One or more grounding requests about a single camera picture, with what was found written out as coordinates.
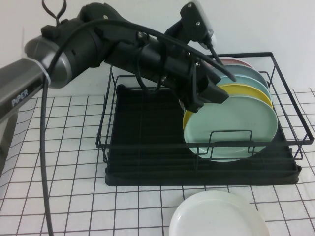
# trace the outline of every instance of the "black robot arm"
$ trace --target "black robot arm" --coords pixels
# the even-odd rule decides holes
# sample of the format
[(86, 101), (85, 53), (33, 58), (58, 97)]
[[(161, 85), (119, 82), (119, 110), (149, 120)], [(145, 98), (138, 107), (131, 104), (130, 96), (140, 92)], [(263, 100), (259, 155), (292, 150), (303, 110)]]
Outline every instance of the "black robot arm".
[[(180, 45), (190, 40), (205, 43), (211, 36), (198, 5), (188, 3), (182, 12), (181, 20), (164, 35)], [(112, 24), (103, 24), (105, 20)], [(64, 47), (63, 51), (50, 74), (50, 87), (54, 89), (66, 86), (86, 69), (106, 62), (172, 89), (193, 112), (204, 102), (222, 103), (228, 98), (216, 86), (220, 78), (204, 59), (233, 80), (223, 66), (209, 61), (205, 55), (204, 59), (196, 57), (169, 40), (151, 37), (136, 27), (124, 27), (123, 22), (128, 23), (111, 6), (92, 3), (83, 7), (77, 18), (43, 27), (41, 36), (25, 46), (26, 55), (36, 61), (20, 59), (0, 69), (0, 122), (42, 88), (45, 77), (38, 62), (47, 69), (60, 47)], [(74, 32), (76, 36), (69, 40)]]

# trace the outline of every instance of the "dish rack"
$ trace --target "dish rack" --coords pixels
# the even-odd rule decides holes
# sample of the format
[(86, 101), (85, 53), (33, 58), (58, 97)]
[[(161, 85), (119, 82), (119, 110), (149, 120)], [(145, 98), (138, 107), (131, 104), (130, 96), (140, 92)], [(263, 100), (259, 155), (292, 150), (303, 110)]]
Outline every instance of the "dish rack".
[[(107, 163), (105, 182), (110, 186), (136, 185), (276, 185), (298, 182), (303, 159), (302, 145), (313, 143), (312, 133), (294, 100), (272, 53), (226, 54), (220, 57), (269, 61), (271, 71), (260, 71), (268, 81), (279, 127), (271, 142), (244, 141), (186, 144), (183, 110), (166, 88), (146, 96), (133, 75), (114, 76), (110, 68), (107, 93), (96, 138), (96, 147)], [(255, 147), (265, 147), (255, 152)], [(210, 158), (201, 158), (189, 148), (207, 147)], [(219, 162), (212, 157), (216, 147), (248, 147), (250, 157)]]

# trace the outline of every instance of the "black wire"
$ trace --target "black wire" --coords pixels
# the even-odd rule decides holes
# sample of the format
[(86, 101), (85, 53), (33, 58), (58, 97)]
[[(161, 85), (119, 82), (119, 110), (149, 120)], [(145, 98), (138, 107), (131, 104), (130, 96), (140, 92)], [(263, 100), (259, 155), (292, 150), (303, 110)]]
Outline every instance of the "black wire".
[(46, 157), (45, 157), (45, 131), (46, 131), (46, 104), (47, 104), (47, 93), (48, 93), (48, 82), (47, 78), (43, 80), (43, 94), (41, 99), (41, 110), (40, 110), (40, 133), (39, 133), (39, 146), (40, 146), (40, 170), (41, 170), (41, 181), (43, 186), (43, 197), (44, 197), (44, 208), (47, 222), (48, 235), (53, 236), (53, 225), (51, 222), (50, 206), (49, 206), (49, 195), (48, 195), (48, 184), (47, 184), (47, 173), (46, 173)]
[(144, 91), (145, 94), (147, 95), (152, 95), (155, 94), (159, 91), (160, 87), (161, 87), (161, 83), (162, 83), (162, 76), (159, 77), (159, 80), (157, 81), (157, 86), (153, 91), (150, 91), (146, 85), (143, 83), (142, 78), (141, 78), (141, 74), (140, 74), (140, 68), (139, 68), (139, 61), (140, 61), (140, 56), (142, 53), (142, 50), (144, 49), (144, 47), (141, 47), (138, 49), (138, 52), (135, 56), (135, 76), (137, 79), (138, 84), (140, 85), (140, 87), (142, 88), (142, 90)]
[[(44, 0), (42, 0), (42, 4), (44, 9), (46, 10), (47, 7), (44, 3)], [(47, 13), (51, 16), (53, 16), (57, 23), (59, 23), (60, 14), (57, 15), (57, 17), (49, 10), (46, 10)], [(190, 52), (192, 56), (195, 56), (196, 58), (199, 58), (201, 60), (204, 60), (205, 62), (212, 65), (214, 68), (222, 72), (223, 74), (227, 75), (229, 78), (234, 78), (234, 75), (231, 74), (229, 71), (224, 69), (224, 67), (217, 62), (213, 61), (203, 53), (199, 52), (198, 50), (168, 36), (163, 33), (160, 33), (156, 30), (140, 26), (137, 24), (133, 24), (126, 21), (116, 21), (116, 20), (95, 20), (88, 23), (85, 23), (78, 27), (72, 34), (67, 38), (67, 40), (59, 47), (59, 49), (56, 51), (48, 69), (47, 72), (49, 75), (52, 74), (52, 72), (55, 69), (55, 66), (57, 64), (57, 61), (63, 51), (65, 50), (66, 46), (71, 42), (71, 40), (76, 37), (81, 31), (98, 25), (114, 25), (114, 26), (121, 26), (130, 28), (136, 31), (141, 31), (146, 34), (152, 35), (156, 38), (158, 38), (161, 41), (171, 43), (173, 45), (176, 45), (178, 47), (183, 48), (185, 51)], [(49, 196), (48, 196), (48, 186), (47, 186), (47, 173), (46, 173), (46, 161), (45, 161), (45, 117), (46, 117), (46, 103), (47, 103), (47, 92), (48, 92), (48, 83), (46, 81), (46, 78), (43, 81), (43, 94), (42, 94), (42, 103), (41, 103), (41, 116), (40, 116), (40, 161), (41, 161), (41, 173), (42, 173), (42, 185), (43, 185), (43, 197), (44, 197), (44, 206), (45, 206), (45, 213), (46, 213), (46, 221), (47, 221), (47, 229), (49, 236), (53, 236), (53, 228), (51, 223), (51, 215), (50, 215), (50, 207), (49, 207)]]
[(144, 26), (140, 26), (137, 24), (133, 24), (131, 22), (126, 22), (126, 21), (116, 21), (116, 20), (95, 20), (95, 21), (90, 21), (88, 23), (85, 23), (81, 26), (79, 26), (75, 31), (72, 32), (72, 34), (68, 37), (68, 39), (63, 43), (63, 45), (61, 45), (59, 47), (59, 49), (56, 51), (54, 58), (51, 61), (51, 64), (48, 68), (48, 73), (50, 74), (53, 70), (54, 67), (59, 59), (59, 57), (61, 56), (61, 54), (63, 53), (63, 51), (65, 50), (66, 46), (69, 44), (69, 42), (71, 42), (71, 40), (76, 37), (81, 31), (90, 28), (90, 27), (94, 27), (94, 26), (98, 26), (98, 25), (114, 25), (114, 26), (121, 26), (121, 27), (126, 27), (126, 28), (130, 28), (136, 31), (141, 31), (144, 32), (146, 34), (152, 35), (156, 38), (158, 38), (161, 41), (164, 42), (168, 42), (171, 43), (173, 45), (176, 45), (178, 47), (183, 48), (185, 51), (190, 52), (192, 56), (195, 56), (196, 58), (199, 58), (201, 60), (204, 60), (205, 62), (207, 62), (208, 64), (210, 64), (211, 66), (213, 66), (214, 68), (216, 68), (218, 71), (222, 72), (223, 74), (225, 74), (226, 76), (228, 76), (229, 78), (231, 78), (232, 80), (235, 80), (234, 75), (227, 71), (222, 65), (218, 64), (216, 61), (213, 61), (211, 58), (209, 58), (208, 56), (204, 55), (203, 53), (199, 52), (198, 50), (192, 48), (191, 46), (188, 46), (184, 43), (182, 43), (181, 41), (174, 39), (168, 35), (165, 35), (161, 32), (158, 32), (154, 29), (150, 29)]
[(60, 12), (57, 14), (57, 16), (51, 11), (48, 9), (48, 7), (46, 6), (45, 4), (45, 0), (42, 0), (41, 1), (41, 5), (43, 6), (44, 10), (51, 16), (53, 17), (55, 20), (56, 20), (56, 24), (57, 26), (60, 24), (59, 22), (59, 19), (60, 17), (65, 13), (66, 9), (67, 9), (67, 2), (66, 0), (63, 0), (63, 6), (60, 10)]
[[(44, 10), (56, 19), (57, 26), (60, 24), (59, 19), (65, 13), (67, 8), (66, 0), (63, 0), (63, 6), (60, 12), (55, 16), (46, 6), (44, 0), (42, 0), (42, 6)], [(41, 110), (40, 110), (40, 131), (39, 131), (39, 147), (40, 147), (40, 171), (41, 171), (41, 180), (43, 186), (43, 199), (44, 199), (44, 208), (46, 216), (46, 224), (49, 236), (54, 236), (53, 225), (51, 221), (50, 206), (49, 206), (49, 193), (48, 193), (48, 184), (47, 184), (47, 172), (46, 172), (46, 155), (45, 155), (45, 131), (46, 131), (46, 105), (47, 105), (47, 93), (48, 93), (48, 82), (47, 78), (43, 79), (43, 92), (41, 100)]]

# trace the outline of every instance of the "light blue plate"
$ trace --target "light blue plate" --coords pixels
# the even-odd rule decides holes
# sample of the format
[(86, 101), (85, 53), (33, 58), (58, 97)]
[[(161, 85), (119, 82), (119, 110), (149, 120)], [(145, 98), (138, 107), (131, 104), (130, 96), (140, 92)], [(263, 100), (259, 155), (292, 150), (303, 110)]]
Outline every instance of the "light blue plate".
[[(262, 77), (262, 75), (259, 72), (255, 71), (253, 68), (250, 68), (245, 65), (239, 65), (239, 64), (238, 65), (225, 65), (225, 68), (234, 75), (245, 75), (259, 81), (269, 90), (267, 81), (265, 81), (264, 77)], [(218, 71), (215, 68), (213, 69), (213, 71), (220, 77), (226, 77), (225, 74), (223, 74), (222, 72)]]
[[(192, 114), (188, 120), (184, 138), (186, 143), (208, 143), (212, 133), (211, 142), (219, 141), (249, 141), (249, 131), (213, 132), (224, 130), (251, 130), (252, 141), (272, 141), (278, 129), (278, 118), (274, 110), (263, 101), (250, 96), (231, 95), (222, 104), (205, 103), (197, 113)], [(215, 147), (212, 158), (219, 162), (235, 161), (236, 158), (246, 158), (249, 147)], [(265, 147), (255, 147), (258, 152)], [(211, 148), (200, 147), (199, 156), (210, 158)], [(190, 147), (197, 153), (196, 147)]]
[[(265, 87), (265, 85), (263, 85), (258, 80), (255, 80), (255, 79), (248, 77), (248, 76), (245, 76), (245, 75), (235, 75), (235, 78), (236, 78), (236, 83), (249, 85), (249, 86), (252, 86), (256, 89), (259, 89), (264, 94), (266, 94), (269, 97), (269, 99), (271, 100), (269, 90)], [(224, 84), (231, 84), (231, 83), (233, 83), (233, 82), (231, 82), (230, 78), (227, 76), (224, 76), (224, 77), (221, 77), (221, 81), (217, 83), (217, 86), (224, 85)]]

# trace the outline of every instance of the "white table surface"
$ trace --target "white table surface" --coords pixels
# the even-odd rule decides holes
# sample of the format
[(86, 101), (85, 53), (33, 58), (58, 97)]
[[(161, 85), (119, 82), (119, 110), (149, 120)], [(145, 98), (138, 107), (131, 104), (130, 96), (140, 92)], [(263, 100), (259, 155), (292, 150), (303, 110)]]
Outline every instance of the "white table surface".
[[(315, 133), (314, 92), (294, 92)], [(192, 194), (211, 190), (246, 199), (262, 214), (272, 236), (315, 235), (315, 144), (303, 147), (304, 159), (297, 161), (303, 168), (295, 185), (110, 187), (104, 182), (102, 153), (95, 147), (102, 103), (103, 96), (48, 99), (46, 160), (55, 235), (167, 236), (176, 207)], [(39, 115), (40, 98), (31, 99), (19, 112), (0, 179), (0, 235), (47, 232)], [(292, 117), (299, 135), (295, 120)]]

